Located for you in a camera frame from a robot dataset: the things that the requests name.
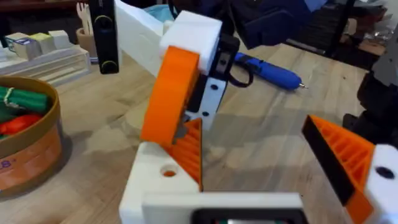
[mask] circular hole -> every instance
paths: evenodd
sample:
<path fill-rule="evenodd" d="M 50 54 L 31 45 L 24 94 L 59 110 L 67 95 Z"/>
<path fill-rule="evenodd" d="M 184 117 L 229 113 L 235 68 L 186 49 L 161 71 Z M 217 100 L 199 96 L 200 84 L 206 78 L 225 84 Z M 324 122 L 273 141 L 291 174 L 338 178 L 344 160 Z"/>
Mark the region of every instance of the circular hole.
<path fill-rule="evenodd" d="M 164 177 L 174 177 L 175 175 L 177 175 L 177 166 L 165 165 L 160 169 L 160 173 Z"/>
<path fill-rule="evenodd" d="M 382 177 L 384 177 L 386 179 L 391 179 L 392 180 L 392 179 L 395 178 L 394 173 L 390 169 L 388 169 L 387 167 L 376 167 L 376 172 L 380 176 L 382 176 Z"/>
<path fill-rule="evenodd" d="M 217 85 L 214 85 L 214 84 L 212 84 L 212 85 L 210 86 L 210 88 L 211 88 L 212 90 L 218 90 L 218 86 L 217 86 Z"/>

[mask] black cable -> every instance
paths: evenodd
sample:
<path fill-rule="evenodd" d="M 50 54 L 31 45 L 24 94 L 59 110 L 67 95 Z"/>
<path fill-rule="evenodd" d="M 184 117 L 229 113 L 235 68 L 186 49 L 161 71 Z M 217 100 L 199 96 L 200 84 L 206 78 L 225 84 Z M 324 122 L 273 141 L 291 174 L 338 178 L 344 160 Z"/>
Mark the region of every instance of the black cable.
<path fill-rule="evenodd" d="M 236 86 L 236 87 L 240 87 L 240 88 L 246 88 L 246 87 L 248 87 L 249 85 L 251 85 L 251 84 L 253 83 L 253 80 L 254 80 L 254 70 L 253 70 L 253 68 L 252 68 L 250 65 L 246 64 L 245 62 L 242 62 L 242 61 L 239 61 L 239 60 L 236 60 L 236 61 L 234 62 L 234 65 L 236 65 L 236 66 L 238 66 L 238 67 L 241 67 L 241 68 L 243 68 L 245 71 L 248 72 L 248 74 L 249 74 L 249 81 L 248 81 L 247 83 L 241 82 L 241 81 L 235 79 L 235 77 L 233 77 L 232 74 L 229 74 L 229 82 L 230 82 L 232 85 L 234 85 L 234 86 Z"/>

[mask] blue screwdriver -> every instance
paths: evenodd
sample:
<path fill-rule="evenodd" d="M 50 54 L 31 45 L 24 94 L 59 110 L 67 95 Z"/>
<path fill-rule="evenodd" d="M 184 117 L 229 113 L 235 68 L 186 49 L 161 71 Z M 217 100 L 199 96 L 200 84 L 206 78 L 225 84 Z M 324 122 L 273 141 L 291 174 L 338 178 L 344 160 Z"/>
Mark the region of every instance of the blue screwdriver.
<path fill-rule="evenodd" d="M 294 72 L 240 52 L 236 54 L 234 64 L 248 70 L 249 75 L 257 75 L 285 90 L 308 88 Z"/>

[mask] green object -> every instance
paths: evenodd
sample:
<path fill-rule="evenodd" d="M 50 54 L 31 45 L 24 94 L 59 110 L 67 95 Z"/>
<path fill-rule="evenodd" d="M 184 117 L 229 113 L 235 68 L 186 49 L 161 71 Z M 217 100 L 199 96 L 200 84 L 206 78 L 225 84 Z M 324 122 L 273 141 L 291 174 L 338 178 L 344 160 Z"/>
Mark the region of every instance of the green object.
<path fill-rule="evenodd" d="M 19 109 L 8 108 L 4 104 L 0 105 L 0 124 L 17 118 Z"/>
<path fill-rule="evenodd" d="M 4 97 L 6 97 L 8 91 L 9 88 L 0 86 L 0 106 L 5 106 Z M 8 103 L 16 104 L 25 110 L 38 114 L 45 114 L 47 112 L 48 102 L 48 96 L 32 91 L 13 89 L 8 96 Z"/>

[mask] round cardboard box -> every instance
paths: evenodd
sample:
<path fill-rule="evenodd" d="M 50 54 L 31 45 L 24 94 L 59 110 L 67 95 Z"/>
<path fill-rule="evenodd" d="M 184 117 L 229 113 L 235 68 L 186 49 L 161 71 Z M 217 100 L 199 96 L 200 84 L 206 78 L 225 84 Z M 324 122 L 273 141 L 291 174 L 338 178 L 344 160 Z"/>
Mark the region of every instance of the round cardboard box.
<path fill-rule="evenodd" d="M 22 77 L 0 77 L 0 86 L 46 94 L 51 104 L 40 121 L 0 140 L 0 198 L 4 198 L 33 189 L 57 171 L 62 129 L 58 93 L 52 86 Z"/>

